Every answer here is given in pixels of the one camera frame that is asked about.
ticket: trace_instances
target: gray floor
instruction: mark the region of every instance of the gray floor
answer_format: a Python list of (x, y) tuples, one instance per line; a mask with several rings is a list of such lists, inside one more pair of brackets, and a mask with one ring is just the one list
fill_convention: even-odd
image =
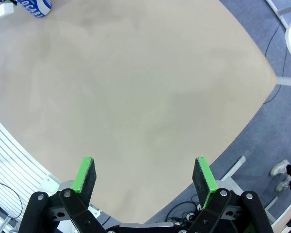
[[(260, 50), (265, 53), (266, 47), (275, 32), (279, 20), (264, 0), (221, 0), (222, 4), (247, 30)], [(286, 52), (285, 31), (282, 26), (273, 37), (267, 51), (267, 60), (277, 76), (282, 76)], [(284, 76), (291, 77), (291, 55), (288, 52), (285, 62)], [(269, 98), (274, 96), (277, 86)], [(291, 162), (291, 87), (282, 86), (278, 95), (268, 104), (263, 105), (246, 128), (234, 142), (210, 166), (216, 179), (220, 179), (242, 156), (246, 162), (242, 165), (233, 179), (243, 190), (257, 192), (264, 205), (275, 197), (276, 185), (285, 176), (269, 177), (269, 171), (274, 164), (288, 159)], [(176, 204), (191, 200), (196, 193), (190, 185), (165, 208), (158, 212), (150, 222), (164, 221), (168, 211)], [(279, 200), (270, 209), (275, 218), (279, 217), (291, 203), (291, 191), (285, 190), (279, 194)], [(194, 206), (184, 204), (175, 209), (170, 216), (181, 217)], [(117, 224), (112, 219), (105, 226)]]

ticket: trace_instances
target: silver bolt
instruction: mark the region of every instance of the silver bolt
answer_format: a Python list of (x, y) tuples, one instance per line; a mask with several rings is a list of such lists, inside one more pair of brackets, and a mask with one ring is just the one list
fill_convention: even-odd
[(248, 198), (248, 199), (250, 199), (250, 200), (251, 200), (251, 199), (253, 198), (253, 196), (252, 196), (252, 194), (251, 194), (251, 193), (247, 193), (247, 194), (246, 194), (246, 198)]
[(43, 194), (40, 194), (40, 195), (38, 196), (38, 200), (42, 200), (43, 197), (44, 197), (44, 195), (43, 195)]
[(68, 198), (70, 196), (70, 194), (71, 194), (70, 191), (67, 190), (67, 191), (64, 192), (64, 197)]
[(220, 194), (221, 194), (222, 197), (226, 197), (227, 196), (227, 192), (225, 190), (222, 190), (220, 192)]

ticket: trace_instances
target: white slatted surface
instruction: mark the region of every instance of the white slatted surface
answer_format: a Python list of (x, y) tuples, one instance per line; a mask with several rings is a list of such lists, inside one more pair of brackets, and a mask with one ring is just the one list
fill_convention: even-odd
[[(0, 124), (0, 182), (14, 189), (23, 202), (21, 221), (28, 200), (49, 172), (33, 159)], [(0, 207), (12, 217), (18, 216), (21, 206), (17, 195), (0, 185)]]

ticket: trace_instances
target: blue can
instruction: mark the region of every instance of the blue can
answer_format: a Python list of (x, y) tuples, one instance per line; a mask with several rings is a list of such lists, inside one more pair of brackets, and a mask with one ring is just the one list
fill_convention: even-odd
[(51, 0), (17, 0), (34, 17), (46, 16), (52, 8)]

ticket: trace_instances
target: sneaker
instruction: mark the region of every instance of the sneaker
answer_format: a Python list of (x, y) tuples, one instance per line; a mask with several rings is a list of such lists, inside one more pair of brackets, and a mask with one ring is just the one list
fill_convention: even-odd
[(270, 175), (271, 176), (275, 176), (275, 175), (278, 175), (278, 174), (285, 174), (287, 173), (287, 166), (289, 165), (290, 163), (288, 162), (288, 160), (283, 160), (282, 162), (280, 162), (279, 164), (275, 165), (273, 167), (273, 169), (271, 170), (270, 172)]
[(291, 176), (288, 176), (283, 182), (280, 182), (279, 185), (277, 185), (275, 191), (281, 192), (284, 189), (287, 189), (289, 187), (289, 183), (291, 181)]

